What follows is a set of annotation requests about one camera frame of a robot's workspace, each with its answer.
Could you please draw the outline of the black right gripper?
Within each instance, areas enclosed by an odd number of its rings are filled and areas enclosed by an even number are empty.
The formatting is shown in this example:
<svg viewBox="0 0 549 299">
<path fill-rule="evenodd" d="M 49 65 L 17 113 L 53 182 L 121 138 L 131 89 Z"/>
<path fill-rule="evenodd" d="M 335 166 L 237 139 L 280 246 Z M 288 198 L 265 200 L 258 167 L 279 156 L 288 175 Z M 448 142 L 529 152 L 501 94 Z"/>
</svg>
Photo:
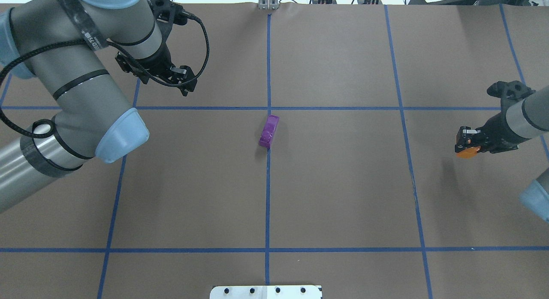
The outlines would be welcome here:
<svg viewBox="0 0 549 299">
<path fill-rule="evenodd" d="M 467 126 L 459 127 L 455 140 L 471 141 L 471 143 L 457 143 L 455 154 L 478 154 L 478 152 L 498 154 L 517 150 L 522 142 L 522 138 L 510 129 L 502 112 L 492 116 L 484 125 L 476 129 Z"/>
</svg>

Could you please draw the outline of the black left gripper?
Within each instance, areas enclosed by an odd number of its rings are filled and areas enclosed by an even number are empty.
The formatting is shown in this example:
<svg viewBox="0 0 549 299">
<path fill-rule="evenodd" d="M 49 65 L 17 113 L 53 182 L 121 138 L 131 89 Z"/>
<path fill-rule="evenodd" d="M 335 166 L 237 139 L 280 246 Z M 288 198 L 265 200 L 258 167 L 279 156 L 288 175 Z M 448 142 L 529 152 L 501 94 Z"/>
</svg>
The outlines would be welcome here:
<svg viewBox="0 0 549 299">
<path fill-rule="evenodd" d="M 196 88 L 197 79 L 192 68 L 190 66 L 175 66 L 171 62 L 170 51 L 167 48 L 159 49 L 152 56 L 135 59 L 133 62 L 130 57 L 119 51 L 115 60 L 123 72 L 133 74 L 144 85 L 147 85 L 153 76 L 163 83 L 174 85 L 184 97 L 187 97 Z"/>
</svg>

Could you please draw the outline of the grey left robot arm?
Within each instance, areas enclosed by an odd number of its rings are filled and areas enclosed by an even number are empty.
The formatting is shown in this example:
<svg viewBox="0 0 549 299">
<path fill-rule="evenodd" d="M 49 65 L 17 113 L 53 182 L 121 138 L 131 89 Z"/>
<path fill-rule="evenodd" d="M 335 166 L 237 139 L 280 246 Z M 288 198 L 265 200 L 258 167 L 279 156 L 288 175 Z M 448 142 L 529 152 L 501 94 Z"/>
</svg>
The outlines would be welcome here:
<svg viewBox="0 0 549 299">
<path fill-rule="evenodd" d="M 1 81 L 37 78 L 60 112 L 20 127 L 1 149 L 1 211 L 99 158 L 112 163 L 145 143 L 145 122 L 97 52 L 117 50 L 123 72 L 186 96 L 201 72 L 172 63 L 173 25 L 198 16 L 172 0 L 32 0 L 1 12 Z"/>
</svg>

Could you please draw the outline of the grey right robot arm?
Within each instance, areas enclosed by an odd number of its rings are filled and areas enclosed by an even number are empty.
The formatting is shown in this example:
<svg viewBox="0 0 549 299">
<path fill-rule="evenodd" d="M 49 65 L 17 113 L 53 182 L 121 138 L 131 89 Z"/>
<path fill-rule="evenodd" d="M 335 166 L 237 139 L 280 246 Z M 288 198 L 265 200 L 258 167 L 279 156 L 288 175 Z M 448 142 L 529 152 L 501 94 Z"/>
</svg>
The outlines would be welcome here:
<svg viewBox="0 0 549 299">
<path fill-rule="evenodd" d="M 517 150 L 520 143 L 548 133 L 547 87 L 536 91 L 520 81 L 500 81 L 492 84 L 487 94 L 500 99 L 501 111 L 481 127 L 459 127 L 455 137 L 458 157 Z"/>
</svg>

